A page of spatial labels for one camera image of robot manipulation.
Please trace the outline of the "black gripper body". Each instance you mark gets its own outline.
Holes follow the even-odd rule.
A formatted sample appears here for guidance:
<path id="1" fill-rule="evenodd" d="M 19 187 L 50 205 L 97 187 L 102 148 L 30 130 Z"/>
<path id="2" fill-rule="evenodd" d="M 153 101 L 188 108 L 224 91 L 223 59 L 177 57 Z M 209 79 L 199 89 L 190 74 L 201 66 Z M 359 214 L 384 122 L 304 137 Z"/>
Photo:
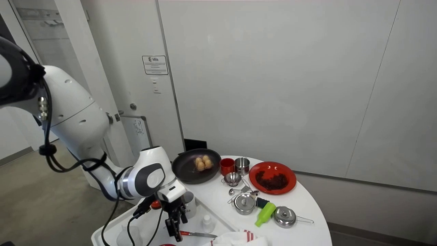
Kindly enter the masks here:
<path id="1" fill-rule="evenodd" d="M 183 199 L 177 198 L 173 202 L 164 202 L 162 209 L 168 214 L 168 217 L 165 219 L 168 235 L 180 238 L 182 234 L 179 225 L 187 223 L 186 205 Z"/>

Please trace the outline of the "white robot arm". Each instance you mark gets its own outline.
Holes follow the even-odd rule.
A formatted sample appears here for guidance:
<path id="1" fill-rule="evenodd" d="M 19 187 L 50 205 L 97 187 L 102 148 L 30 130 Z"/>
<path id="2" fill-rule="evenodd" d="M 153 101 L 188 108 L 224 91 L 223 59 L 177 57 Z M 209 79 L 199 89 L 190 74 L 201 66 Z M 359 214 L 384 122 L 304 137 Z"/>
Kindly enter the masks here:
<path id="1" fill-rule="evenodd" d="M 106 198 L 138 198 L 136 214 L 160 201 L 168 213 L 168 234 L 175 239 L 180 236 L 179 224 L 187 220 L 180 201 L 186 187 L 175 176 L 162 148 L 146 148 L 135 164 L 119 168 L 101 146 L 109 130 L 106 113 L 71 75 L 59 67 L 35 63 L 4 37 L 0 38 L 0 70 L 1 107 L 23 109 L 34 116 L 46 135 L 56 134 Z"/>

